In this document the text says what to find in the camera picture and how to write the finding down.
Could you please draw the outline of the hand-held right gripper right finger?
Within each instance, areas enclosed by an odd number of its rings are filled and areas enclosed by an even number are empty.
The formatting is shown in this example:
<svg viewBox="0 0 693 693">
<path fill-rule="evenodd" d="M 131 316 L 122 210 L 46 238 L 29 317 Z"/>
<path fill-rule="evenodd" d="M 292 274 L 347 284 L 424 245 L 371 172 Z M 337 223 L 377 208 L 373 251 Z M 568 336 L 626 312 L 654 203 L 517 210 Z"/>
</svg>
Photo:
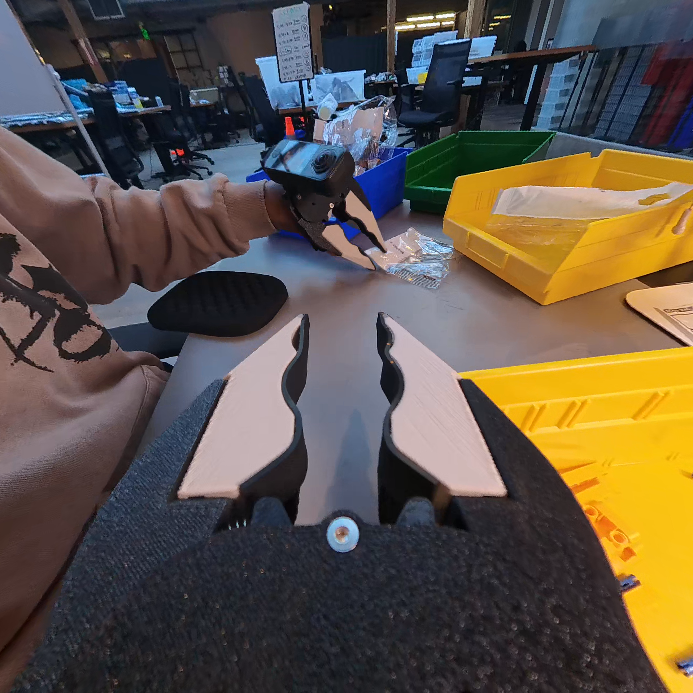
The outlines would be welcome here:
<svg viewBox="0 0 693 693">
<path fill-rule="evenodd" d="M 378 456 L 378 519 L 394 524 L 412 500 L 445 523 L 459 498 L 507 498 L 462 378 L 392 316 L 376 320 L 380 387 L 388 401 Z"/>
</svg>

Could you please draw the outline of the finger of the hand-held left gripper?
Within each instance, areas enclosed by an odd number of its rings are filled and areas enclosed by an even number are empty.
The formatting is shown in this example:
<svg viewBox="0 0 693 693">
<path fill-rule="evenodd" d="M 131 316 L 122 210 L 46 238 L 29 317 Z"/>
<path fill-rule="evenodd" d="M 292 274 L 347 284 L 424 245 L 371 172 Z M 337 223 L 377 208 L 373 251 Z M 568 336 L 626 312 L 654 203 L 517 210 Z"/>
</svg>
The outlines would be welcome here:
<svg viewBox="0 0 693 693">
<path fill-rule="evenodd" d="M 350 181 L 340 200 L 333 205 L 333 215 L 341 222 L 354 222 L 375 247 L 386 252 L 385 241 L 369 201 L 357 181 Z"/>
<path fill-rule="evenodd" d="M 369 255 L 362 251 L 357 245 L 344 235 L 342 227 L 338 224 L 327 224 L 324 226 L 321 239 L 327 252 L 343 258 L 353 265 L 357 265 L 368 271 L 376 271 L 375 263 Z"/>
</svg>

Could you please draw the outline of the blue plastic bin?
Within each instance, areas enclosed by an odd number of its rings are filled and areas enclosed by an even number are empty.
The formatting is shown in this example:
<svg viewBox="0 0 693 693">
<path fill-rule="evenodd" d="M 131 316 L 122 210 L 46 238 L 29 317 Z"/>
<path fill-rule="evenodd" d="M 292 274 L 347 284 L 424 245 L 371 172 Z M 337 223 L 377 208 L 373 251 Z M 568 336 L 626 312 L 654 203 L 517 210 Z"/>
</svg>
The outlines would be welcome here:
<svg viewBox="0 0 693 693">
<path fill-rule="evenodd" d="M 376 220 L 381 219 L 403 202 L 408 152 L 408 149 L 396 148 L 393 158 L 379 164 L 375 169 L 361 175 L 355 175 L 356 170 L 354 170 L 353 177 L 365 193 Z M 261 168 L 246 178 L 248 183 L 267 180 L 269 179 Z M 341 222 L 333 215 L 329 218 L 328 223 L 340 225 L 348 239 L 354 238 L 360 232 L 354 222 Z"/>
</svg>

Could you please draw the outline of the clear bag of grey parts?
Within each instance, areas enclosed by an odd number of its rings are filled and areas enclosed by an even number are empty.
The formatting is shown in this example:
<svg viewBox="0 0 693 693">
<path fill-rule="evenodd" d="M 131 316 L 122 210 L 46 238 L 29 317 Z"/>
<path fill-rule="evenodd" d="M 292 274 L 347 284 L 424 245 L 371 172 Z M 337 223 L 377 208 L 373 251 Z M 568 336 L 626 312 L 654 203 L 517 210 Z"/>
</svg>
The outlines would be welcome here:
<svg viewBox="0 0 693 693">
<path fill-rule="evenodd" d="M 316 119 L 313 141 L 348 150 L 355 175 L 375 169 L 394 156 L 398 114 L 394 96 L 376 96 L 337 112 L 329 121 Z"/>
</svg>

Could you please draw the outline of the yellow plastic bin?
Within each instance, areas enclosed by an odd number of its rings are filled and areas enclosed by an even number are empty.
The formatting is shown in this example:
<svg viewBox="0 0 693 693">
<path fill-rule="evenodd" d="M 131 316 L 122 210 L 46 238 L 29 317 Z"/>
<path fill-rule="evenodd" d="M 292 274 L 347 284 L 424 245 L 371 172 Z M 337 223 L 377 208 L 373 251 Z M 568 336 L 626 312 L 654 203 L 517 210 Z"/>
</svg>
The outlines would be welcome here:
<svg viewBox="0 0 693 693">
<path fill-rule="evenodd" d="M 692 348 L 461 373 L 490 397 L 557 470 L 609 470 L 640 533 L 628 575 L 692 583 Z"/>
<path fill-rule="evenodd" d="M 557 212 L 502 212 L 501 193 L 559 193 Z M 599 217 L 567 193 L 636 195 Z M 444 214 L 455 249 L 542 306 L 692 261 L 692 160 L 606 149 L 455 179 Z"/>
</svg>

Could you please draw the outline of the pile of yellow blue parts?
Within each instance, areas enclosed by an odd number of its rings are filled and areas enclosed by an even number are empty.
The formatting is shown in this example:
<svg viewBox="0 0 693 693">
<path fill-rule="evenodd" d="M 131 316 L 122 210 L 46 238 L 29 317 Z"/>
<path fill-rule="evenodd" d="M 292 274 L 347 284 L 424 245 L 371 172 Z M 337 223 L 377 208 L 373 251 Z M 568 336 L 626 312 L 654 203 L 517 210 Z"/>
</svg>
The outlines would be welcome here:
<svg viewBox="0 0 693 693">
<path fill-rule="evenodd" d="M 633 628 L 664 686 L 692 691 L 692 583 L 652 573 L 620 580 Z"/>
</svg>

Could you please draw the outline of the person's left forearm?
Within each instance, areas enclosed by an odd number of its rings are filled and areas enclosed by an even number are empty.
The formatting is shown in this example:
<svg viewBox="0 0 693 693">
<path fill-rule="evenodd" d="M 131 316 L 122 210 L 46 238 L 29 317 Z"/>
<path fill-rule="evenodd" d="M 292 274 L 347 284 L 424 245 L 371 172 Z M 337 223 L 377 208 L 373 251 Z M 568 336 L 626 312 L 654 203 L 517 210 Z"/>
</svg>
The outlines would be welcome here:
<svg viewBox="0 0 693 693">
<path fill-rule="evenodd" d="M 158 191 L 123 190 L 105 178 L 91 183 L 87 242 L 69 282 L 91 304 L 108 304 L 135 284 L 150 292 L 226 258 L 276 229 L 268 182 L 180 181 Z"/>
</svg>

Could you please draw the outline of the grey desk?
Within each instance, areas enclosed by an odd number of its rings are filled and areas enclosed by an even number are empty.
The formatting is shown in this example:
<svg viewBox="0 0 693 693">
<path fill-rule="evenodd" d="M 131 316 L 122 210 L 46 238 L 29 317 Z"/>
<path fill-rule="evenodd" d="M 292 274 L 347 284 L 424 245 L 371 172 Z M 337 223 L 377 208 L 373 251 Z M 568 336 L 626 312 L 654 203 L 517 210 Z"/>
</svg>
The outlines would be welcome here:
<svg viewBox="0 0 693 693">
<path fill-rule="evenodd" d="M 285 283 L 288 301 L 263 330 L 234 339 L 189 336 L 136 456 L 192 403 L 299 313 L 310 320 L 308 375 L 299 399 L 308 452 L 299 524 L 340 509 L 378 520 L 377 463 L 387 399 L 376 318 L 383 311 L 458 372 L 678 348 L 626 307 L 644 285 L 631 280 L 539 306 L 455 253 L 430 290 L 284 236 L 255 240 L 246 255 L 212 270 L 261 273 Z"/>
</svg>

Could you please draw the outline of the person's left hand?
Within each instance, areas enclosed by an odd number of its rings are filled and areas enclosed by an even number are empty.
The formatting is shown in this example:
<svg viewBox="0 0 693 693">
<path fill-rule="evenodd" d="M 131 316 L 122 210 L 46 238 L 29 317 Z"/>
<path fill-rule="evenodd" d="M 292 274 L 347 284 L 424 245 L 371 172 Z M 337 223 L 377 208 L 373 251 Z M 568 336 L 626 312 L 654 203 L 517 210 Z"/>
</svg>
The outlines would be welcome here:
<svg viewBox="0 0 693 693">
<path fill-rule="evenodd" d="M 304 229 L 297 221 L 290 200 L 280 184 L 271 180 L 265 181 L 264 200 L 267 216 L 276 231 L 287 231 L 299 236 L 304 235 Z"/>
</svg>

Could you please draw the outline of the green plastic bin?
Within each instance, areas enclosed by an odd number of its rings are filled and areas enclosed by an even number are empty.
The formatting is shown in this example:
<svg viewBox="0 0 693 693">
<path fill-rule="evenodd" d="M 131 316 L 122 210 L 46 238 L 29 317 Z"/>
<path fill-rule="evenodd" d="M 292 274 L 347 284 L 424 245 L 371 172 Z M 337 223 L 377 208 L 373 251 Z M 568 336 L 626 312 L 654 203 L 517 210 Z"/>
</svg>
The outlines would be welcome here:
<svg viewBox="0 0 693 693">
<path fill-rule="evenodd" d="M 554 131 L 460 131 L 407 156 L 404 198 L 443 215 L 458 177 L 544 160 Z"/>
</svg>

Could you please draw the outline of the whiteboard sign on stand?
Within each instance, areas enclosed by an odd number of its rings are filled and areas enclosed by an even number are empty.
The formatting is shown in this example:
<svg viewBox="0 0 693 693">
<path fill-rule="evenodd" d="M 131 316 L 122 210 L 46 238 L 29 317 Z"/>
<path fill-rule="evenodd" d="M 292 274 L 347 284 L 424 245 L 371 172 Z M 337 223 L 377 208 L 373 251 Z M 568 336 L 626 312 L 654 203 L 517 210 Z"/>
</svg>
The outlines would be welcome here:
<svg viewBox="0 0 693 693">
<path fill-rule="evenodd" d="M 309 4 L 304 1 L 275 8 L 272 21 L 279 81 L 312 80 L 315 71 Z"/>
</svg>

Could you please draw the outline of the black office chair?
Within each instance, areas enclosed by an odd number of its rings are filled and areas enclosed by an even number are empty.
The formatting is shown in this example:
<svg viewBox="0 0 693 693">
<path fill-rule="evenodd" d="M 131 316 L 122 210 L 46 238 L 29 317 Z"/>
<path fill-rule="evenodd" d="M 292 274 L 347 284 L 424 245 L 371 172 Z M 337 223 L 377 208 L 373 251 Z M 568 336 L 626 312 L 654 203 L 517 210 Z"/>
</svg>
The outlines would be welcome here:
<svg viewBox="0 0 693 693">
<path fill-rule="evenodd" d="M 92 84 L 86 93 L 93 110 L 100 151 L 110 177 L 124 189 L 144 189 L 140 180 L 143 163 L 127 140 L 112 92 L 100 84 Z"/>
<path fill-rule="evenodd" d="M 440 130 L 454 126 L 460 116 L 462 83 L 465 77 L 472 39 L 458 39 L 434 46 L 423 89 L 402 87 L 402 95 L 411 98 L 411 108 L 402 108 L 398 124 L 412 131 L 403 145 L 415 149 L 439 139 Z"/>
</svg>

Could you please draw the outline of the large clear plastic bag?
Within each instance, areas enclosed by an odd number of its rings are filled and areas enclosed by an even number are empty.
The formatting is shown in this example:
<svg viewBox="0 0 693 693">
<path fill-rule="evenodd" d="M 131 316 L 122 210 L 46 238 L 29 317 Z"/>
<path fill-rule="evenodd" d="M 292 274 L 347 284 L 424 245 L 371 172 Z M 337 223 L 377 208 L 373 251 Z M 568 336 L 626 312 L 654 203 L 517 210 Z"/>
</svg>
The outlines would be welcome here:
<svg viewBox="0 0 693 693">
<path fill-rule="evenodd" d="M 634 213 L 667 211 L 692 191 L 672 182 L 616 191 L 595 187 L 521 186 L 499 191 L 484 231 L 493 238 L 558 265 L 596 222 Z"/>
</svg>

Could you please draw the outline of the wooden table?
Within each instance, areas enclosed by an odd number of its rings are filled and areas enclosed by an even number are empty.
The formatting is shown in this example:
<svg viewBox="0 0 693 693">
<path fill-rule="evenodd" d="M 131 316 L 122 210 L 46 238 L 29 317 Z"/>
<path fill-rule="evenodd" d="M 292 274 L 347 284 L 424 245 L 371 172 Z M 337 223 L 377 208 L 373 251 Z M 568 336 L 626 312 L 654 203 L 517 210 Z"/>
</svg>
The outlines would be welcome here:
<svg viewBox="0 0 693 693">
<path fill-rule="evenodd" d="M 499 54 L 497 56 L 470 58 L 467 66 L 471 68 L 471 73 L 468 76 L 481 77 L 471 129 L 479 130 L 481 128 L 489 77 L 494 71 L 500 69 L 504 65 L 511 67 L 536 67 L 535 77 L 529 91 L 529 96 L 524 107 L 523 119 L 520 124 L 520 130 L 529 131 L 533 126 L 533 118 L 539 103 L 542 83 L 549 65 L 555 65 L 575 56 L 579 56 L 581 60 L 584 60 L 589 53 L 593 53 L 596 50 L 596 46 L 588 44 L 577 47 L 519 51 Z"/>
</svg>

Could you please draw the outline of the white panel on stand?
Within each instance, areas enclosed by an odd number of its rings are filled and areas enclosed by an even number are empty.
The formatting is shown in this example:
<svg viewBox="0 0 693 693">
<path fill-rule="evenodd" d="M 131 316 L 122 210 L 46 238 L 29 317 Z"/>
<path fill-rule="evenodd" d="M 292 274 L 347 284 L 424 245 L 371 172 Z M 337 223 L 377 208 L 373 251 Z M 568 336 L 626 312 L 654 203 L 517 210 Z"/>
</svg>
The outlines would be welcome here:
<svg viewBox="0 0 693 693">
<path fill-rule="evenodd" d="M 108 169 L 56 72 L 45 65 L 32 47 L 8 2 L 1 2 L 1 117 L 29 114 L 68 114 L 67 125 L 76 126 L 99 169 Z"/>
</svg>

